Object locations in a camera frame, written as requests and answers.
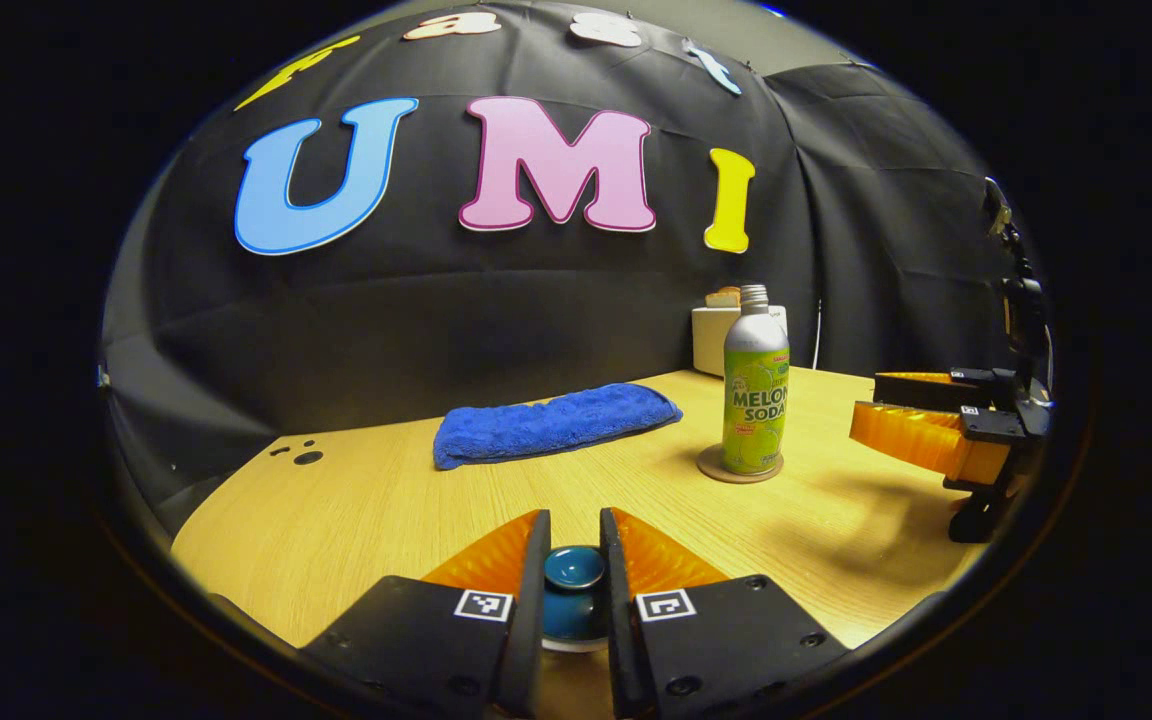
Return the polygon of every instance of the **light blue letter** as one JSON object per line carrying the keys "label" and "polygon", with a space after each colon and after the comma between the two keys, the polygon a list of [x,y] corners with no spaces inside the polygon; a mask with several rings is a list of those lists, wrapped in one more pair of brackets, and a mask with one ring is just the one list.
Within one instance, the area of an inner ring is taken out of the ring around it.
{"label": "light blue letter", "polygon": [[340,122],[353,126],[344,182],[317,205],[291,205],[291,170],[301,143],[314,135],[319,120],[279,128],[248,147],[247,174],[234,206],[234,234],[257,255],[288,255],[325,245],[364,222],[389,182],[397,120],[416,109],[415,97],[392,97],[358,105]]}
{"label": "light blue letter", "polygon": [[691,53],[692,55],[696,55],[696,58],[700,59],[700,65],[704,65],[705,69],[708,70],[708,76],[714,78],[714,82],[717,82],[718,85],[727,88],[727,90],[732,91],[732,94],[740,94],[740,88],[736,86],[736,83],[727,78],[727,68],[723,68],[722,63],[714,60],[713,55],[705,53],[705,51],[700,50],[700,47],[689,47],[687,53]]}

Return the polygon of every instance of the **wooden table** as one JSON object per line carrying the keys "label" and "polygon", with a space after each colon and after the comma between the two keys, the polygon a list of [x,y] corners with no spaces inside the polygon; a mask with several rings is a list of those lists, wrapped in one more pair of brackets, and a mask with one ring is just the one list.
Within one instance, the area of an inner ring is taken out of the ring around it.
{"label": "wooden table", "polygon": [[[548,507],[554,546],[597,544],[598,511],[647,521],[732,577],[765,573],[855,647],[982,546],[948,541],[940,475],[847,437],[873,379],[791,367],[785,469],[727,484],[696,469],[721,439],[721,378],[636,381],[684,411],[668,427],[584,450],[434,469],[442,418],[279,438],[180,530],[173,556],[210,592],[305,646],[384,575],[419,578],[507,520]],[[312,441],[312,447],[305,442]],[[280,447],[291,448],[270,455]],[[320,450],[296,465],[293,457]],[[611,717],[607,652],[545,652],[540,717]]]}

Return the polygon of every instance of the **folded blue towel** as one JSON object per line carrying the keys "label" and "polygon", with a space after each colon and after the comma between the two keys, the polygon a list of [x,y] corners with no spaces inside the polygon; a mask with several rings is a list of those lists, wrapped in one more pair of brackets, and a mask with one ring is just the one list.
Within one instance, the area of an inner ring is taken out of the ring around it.
{"label": "folded blue towel", "polygon": [[547,404],[457,407],[434,438],[434,464],[505,462],[607,442],[682,419],[659,392],[629,382],[554,397]]}

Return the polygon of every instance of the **white box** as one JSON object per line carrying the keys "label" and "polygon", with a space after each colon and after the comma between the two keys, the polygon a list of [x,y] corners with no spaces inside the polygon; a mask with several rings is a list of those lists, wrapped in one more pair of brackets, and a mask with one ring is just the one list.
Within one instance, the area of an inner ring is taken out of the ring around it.
{"label": "white box", "polygon": [[[767,314],[790,334],[783,305],[767,305]],[[691,311],[691,365],[702,373],[723,377],[723,341],[740,318],[740,306],[696,306]]]}

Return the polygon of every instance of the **letter m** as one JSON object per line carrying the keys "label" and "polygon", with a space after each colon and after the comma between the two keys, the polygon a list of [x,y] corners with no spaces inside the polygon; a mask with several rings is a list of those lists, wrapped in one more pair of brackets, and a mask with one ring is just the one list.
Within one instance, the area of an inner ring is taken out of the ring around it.
{"label": "letter m", "polygon": [[649,232],[643,176],[643,141],[652,126],[634,115],[604,109],[589,120],[576,142],[567,142],[540,103],[529,97],[480,97],[468,113],[483,120],[479,192],[461,209],[461,223],[475,232],[503,232],[531,222],[535,209],[518,194],[523,169],[550,219],[566,223],[589,180],[594,200],[585,219],[608,232]]}

